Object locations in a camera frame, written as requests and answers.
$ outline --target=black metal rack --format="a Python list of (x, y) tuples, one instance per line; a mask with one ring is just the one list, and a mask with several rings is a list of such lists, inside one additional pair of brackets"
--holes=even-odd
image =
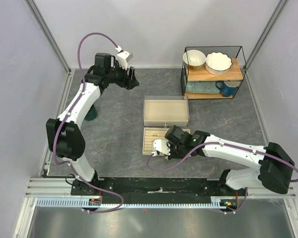
[[(212, 52), (221, 52), (232, 59), (232, 67), (223, 75), (213, 75), (206, 70), (205, 64), (196, 71), (188, 69), (182, 64), (181, 91), (183, 96), (189, 99), (231, 99), (238, 92), (246, 75), (246, 60), (242, 46), (206, 46), (186, 47), (184, 53), (189, 50), (201, 51), (207, 56)], [(239, 81), (238, 89), (230, 96), (223, 96), (216, 84), (227, 81)]]

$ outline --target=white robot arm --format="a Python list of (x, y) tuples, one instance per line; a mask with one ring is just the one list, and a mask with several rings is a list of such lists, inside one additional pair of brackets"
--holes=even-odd
[(128, 61), (132, 58), (132, 54), (123, 51), (120, 47), (116, 50), (118, 51), (116, 57), (106, 53), (96, 54), (95, 64), (85, 75), (86, 83), (80, 85), (76, 96), (65, 111), (57, 119), (49, 119), (46, 123), (49, 149), (53, 151), (57, 128), (65, 120), (61, 134), (58, 136), (56, 154), (64, 161), (69, 161), (69, 165), (71, 164), (82, 180), (87, 182), (97, 179), (97, 173), (90, 166), (84, 154), (85, 141), (80, 132), (82, 122), (94, 109), (94, 102), (109, 84), (115, 83), (127, 90), (139, 85), (135, 78), (134, 68), (128, 68)]
[[(96, 54), (95, 64), (88, 70), (86, 82), (81, 84), (72, 102), (57, 119), (49, 119), (46, 123), (49, 149), (53, 151), (53, 143), (57, 138), (56, 155), (65, 162), (69, 161), (68, 164), (79, 174), (80, 177), (77, 179), (81, 181), (98, 180), (97, 172), (90, 166), (84, 154), (85, 140), (80, 127), (86, 115), (94, 108), (94, 102), (109, 84), (115, 83), (127, 90), (139, 85), (134, 69), (128, 68), (128, 60), (132, 54), (122, 51), (119, 47), (116, 49), (119, 52), (116, 58), (106, 53)], [(61, 123), (61, 133), (56, 136)], [(271, 160), (265, 153), (277, 156), (292, 166), (295, 165), (275, 143), (270, 143), (267, 147), (244, 145), (202, 131), (190, 135), (177, 126), (167, 132), (165, 140), (156, 140), (152, 144), (153, 156), (165, 155), (168, 159), (182, 159), (188, 153), (191, 156), (222, 158), (249, 167), (239, 171), (223, 172), (220, 182), (233, 190), (264, 186), (273, 192), (285, 194), (288, 192), (293, 169), (289, 165)]]
[(276, 143), (270, 142), (267, 147), (245, 145), (224, 140), (203, 131), (195, 131), (191, 135), (177, 126), (173, 126), (165, 138), (152, 143), (153, 156), (165, 155), (167, 159), (182, 159), (191, 152), (191, 156), (201, 155), (230, 160), (249, 167), (238, 171), (225, 170), (222, 173), (220, 182), (233, 190), (265, 187), (276, 193), (288, 192), (293, 169), (268, 156), (276, 156), (292, 166), (295, 164)]

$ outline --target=gray floor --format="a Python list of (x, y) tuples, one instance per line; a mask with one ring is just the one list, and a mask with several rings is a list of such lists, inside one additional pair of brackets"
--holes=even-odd
[[(90, 164), (103, 177), (199, 177), (218, 178), (225, 169), (243, 166), (218, 158), (192, 157), (167, 172), (153, 172), (142, 155), (143, 105), (145, 95), (181, 95), (181, 69), (137, 69), (140, 86), (131, 91), (110, 85), (95, 102), (98, 117), (81, 127), (86, 140), (85, 154)], [(68, 103), (76, 94), (80, 74), (75, 72)], [(263, 135), (244, 81), (234, 99), (189, 101), (191, 132), (202, 130), (245, 144), (264, 145)], [(177, 160), (152, 159), (152, 167), (165, 168)], [(53, 162), (50, 176), (66, 176), (68, 166)]]
[(251, 200), (235, 215), (209, 209), (122, 209), (105, 214), (37, 207), (28, 238), (294, 238), (283, 201)]

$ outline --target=dark green object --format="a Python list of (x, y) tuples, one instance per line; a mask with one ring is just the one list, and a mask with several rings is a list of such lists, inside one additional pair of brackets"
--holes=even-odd
[(94, 105), (92, 105), (88, 111), (88, 113), (85, 116), (85, 120), (94, 120), (97, 117), (97, 110)]

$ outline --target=purple cable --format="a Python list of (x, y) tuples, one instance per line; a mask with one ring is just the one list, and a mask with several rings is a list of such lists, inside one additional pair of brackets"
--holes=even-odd
[[(80, 62), (80, 49), (81, 49), (81, 46), (82, 46), (84, 40), (85, 40), (87, 37), (92, 36), (92, 35), (100, 35), (100, 36), (103, 36), (103, 37), (107, 38), (108, 40), (110, 40), (110, 41), (114, 44), (114, 46), (115, 46), (116, 48), (118, 47), (118, 45), (117, 45), (117, 44), (116, 44), (116, 43), (115, 43), (109, 36), (107, 36), (107, 35), (105, 35), (105, 34), (103, 34), (103, 33), (99, 33), (99, 32), (92, 32), (92, 33), (89, 33), (89, 34), (87, 34), (86, 36), (84, 36), (84, 37), (81, 39), (81, 41), (80, 41), (80, 43), (79, 43), (79, 45), (78, 45), (78, 49), (77, 49), (77, 61), (78, 61), (78, 66), (79, 66), (79, 69), (80, 69), (81, 77), (82, 77), (82, 80), (83, 80), (83, 89), (82, 89), (82, 92), (85, 91), (85, 88), (86, 88), (86, 80), (85, 80), (84, 71), (83, 71), (83, 69), (82, 69), (82, 67), (81, 67), (81, 62)], [(74, 108), (74, 107), (76, 106), (76, 104), (79, 102), (79, 100), (81, 99), (81, 97), (82, 97), (82, 94), (80, 94), (80, 95), (78, 96), (78, 98), (74, 101), (74, 103), (72, 104), (71, 108), (70, 108), (69, 111), (68, 111), (68, 114), (72, 113), (73, 108)], [(56, 145), (57, 145), (57, 141), (58, 141), (59, 135), (60, 135), (60, 133), (61, 133), (61, 129), (62, 129), (64, 123), (66, 122), (66, 120), (69, 118), (69, 115), (68, 115), (68, 114), (66, 114), (66, 116), (65, 116), (64, 119), (63, 119), (63, 121), (61, 121), (61, 124), (60, 124), (60, 126), (58, 127), (58, 129), (57, 129), (57, 131), (56, 131), (56, 134), (55, 134), (55, 137), (54, 137), (52, 158), (53, 158), (55, 164), (57, 164), (57, 165), (63, 165), (63, 164), (66, 163), (66, 161), (59, 162), (59, 161), (57, 160), (57, 156), (56, 156)]]
[[(151, 154), (147, 160), (147, 166), (149, 167), (149, 169), (151, 169), (152, 171), (156, 171), (156, 172), (164, 172), (164, 171), (168, 171), (168, 170), (171, 170), (171, 169), (174, 169), (175, 167), (179, 166), (180, 164), (182, 164), (194, 151), (196, 151), (197, 149), (199, 149), (200, 147), (202, 146), (205, 146), (205, 145), (220, 145), (219, 142), (206, 142), (206, 143), (202, 143), (200, 145), (197, 145), (196, 147), (194, 147), (192, 150), (190, 150), (190, 152), (188, 154), (186, 154), (186, 156), (183, 157), (182, 160), (180, 160), (177, 164), (169, 167), (169, 168), (166, 168), (166, 169), (154, 169), (152, 167), (150, 167), (149, 165), (149, 161), (151, 160), (151, 158), (153, 157), (153, 154)], [(232, 144), (228, 144), (228, 143), (225, 143), (223, 146), (228, 146), (228, 147), (232, 147), (232, 148), (235, 148), (235, 149), (239, 149), (239, 150), (244, 150), (244, 151), (247, 151), (247, 152), (250, 152), (252, 153), (253, 150), (252, 149), (247, 149), (247, 148), (244, 148), (244, 147), (241, 147), (241, 146), (238, 146), (238, 145), (232, 145)], [(297, 173), (298, 173), (298, 169), (293, 166), (292, 164), (274, 156), (274, 155), (270, 155), (270, 154), (267, 154), (267, 153), (264, 153), (264, 152), (260, 152), (260, 151), (256, 151), (257, 154), (259, 155), (264, 155), (264, 156), (267, 156), (271, 159), (274, 159), (274, 160), (277, 160), (278, 162), (284, 164), (284, 165), (287, 165), (288, 167), (292, 168), (293, 170), (295, 170)], [(297, 179), (293, 179), (293, 180), (290, 180), (290, 182), (298, 182), (298, 178)]]
[(248, 188), (246, 187), (245, 188), (245, 196), (244, 196), (244, 199), (242, 201), (242, 204), (235, 211), (228, 211), (228, 212), (226, 212), (226, 214), (234, 214), (234, 212), (236, 213), (237, 211), (239, 211), (242, 208), (242, 206), (244, 206), (247, 196), (248, 196)]
[[(110, 40), (110, 41), (114, 44), (114, 46), (115, 46), (116, 48), (118, 47), (118, 45), (117, 45), (117, 44), (116, 44), (116, 43), (115, 43), (109, 36), (106, 36), (105, 34), (103, 34), (103, 33), (99, 33), (99, 32), (89, 33), (89, 34), (87, 34), (86, 36), (84, 36), (84, 37), (81, 39), (81, 41), (80, 41), (80, 43), (79, 43), (79, 45), (78, 45), (78, 50), (77, 50), (77, 61), (78, 61), (78, 66), (79, 66), (79, 69), (80, 69), (80, 72), (81, 72), (81, 75), (82, 75), (82, 81), (83, 81), (82, 92), (84, 92), (85, 89), (86, 89), (86, 80), (85, 80), (84, 71), (83, 71), (83, 69), (82, 69), (82, 67), (81, 67), (81, 62), (80, 62), (80, 49), (81, 49), (81, 46), (82, 46), (84, 40), (85, 40), (87, 37), (92, 36), (92, 35), (100, 35), (100, 36), (103, 36), (103, 37), (107, 38), (108, 40)], [(53, 142), (53, 153), (52, 153), (52, 158), (53, 158), (55, 164), (57, 164), (57, 165), (63, 165), (63, 164), (65, 164), (65, 163), (69, 163), (68, 161), (62, 161), (62, 162), (59, 162), (59, 161), (57, 160), (57, 156), (56, 156), (56, 146), (57, 146), (57, 141), (58, 141), (58, 138), (59, 138), (59, 136), (60, 136), (61, 129), (62, 129), (64, 123), (65, 123), (66, 120), (69, 118), (69, 115), (72, 113), (72, 110), (73, 110), (74, 107), (77, 105), (77, 103), (79, 102), (79, 100), (81, 99), (81, 97), (82, 97), (82, 94), (80, 93), (79, 96), (77, 97), (77, 99), (73, 102), (73, 104), (72, 104), (72, 106), (70, 107), (68, 113), (66, 114), (66, 116), (64, 117), (64, 119), (61, 121), (61, 124), (59, 125), (59, 127), (58, 127), (58, 129), (57, 129), (57, 131), (56, 131), (56, 134), (55, 134), (55, 137), (54, 137), (54, 142)], [(72, 165), (70, 165), (70, 167), (71, 167), (72, 171), (74, 172), (74, 174), (75, 174), (76, 176), (79, 176), (79, 174), (76, 172), (76, 170), (74, 169), (74, 167), (73, 167)], [(90, 186), (90, 187), (92, 187), (92, 188), (94, 188), (94, 189), (97, 189), (97, 190), (99, 190), (99, 191), (102, 191), (102, 192), (106, 192), (106, 193), (110, 193), (110, 194), (116, 195), (116, 196), (118, 196), (118, 197), (121, 199), (121, 204), (120, 204), (119, 206), (117, 206), (117, 207), (114, 207), (114, 208), (111, 208), (111, 209), (108, 209), (108, 210), (104, 210), (104, 211), (95, 211), (95, 212), (90, 211), (90, 213), (106, 213), (106, 212), (112, 212), (112, 211), (116, 211), (118, 208), (120, 208), (120, 207), (123, 205), (123, 203), (124, 203), (124, 198), (123, 198), (121, 195), (119, 195), (119, 194), (117, 194), (117, 193), (115, 193), (115, 192), (111, 192), (111, 191), (104, 190), (104, 189), (101, 189), (101, 188), (99, 188), (99, 187), (96, 187), (96, 186), (90, 184), (88, 181), (84, 180), (81, 176), (79, 176), (79, 178), (80, 178), (84, 183), (86, 183), (88, 186)]]
[[(74, 167), (72, 165), (70, 165), (70, 168), (72, 169), (73, 173), (76, 176), (79, 176), (78, 172), (74, 169)], [(106, 192), (106, 193), (115, 195), (115, 196), (117, 196), (117, 197), (119, 197), (121, 199), (121, 203), (117, 207), (113, 207), (113, 208), (110, 208), (110, 209), (107, 209), (107, 210), (104, 210), (104, 211), (89, 211), (90, 213), (113, 212), (113, 211), (118, 210), (124, 204), (124, 198), (120, 194), (115, 193), (115, 192), (112, 192), (112, 191), (108, 191), (108, 190), (105, 190), (105, 189), (102, 189), (102, 188), (99, 188), (99, 187), (96, 187), (96, 186), (92, 185), (91, 183), (89, 183), (88, 181), (86, 181), (85, 179), (83, 179), (81, 176), (79, 176), (79, 179), (82, 180), (84, 183), (86, 183), (88, 186), (90, 186), (90, 187), (92, 187), (94, 189), (97, 189), (99, 191), (102, 191), (102, 192)]]

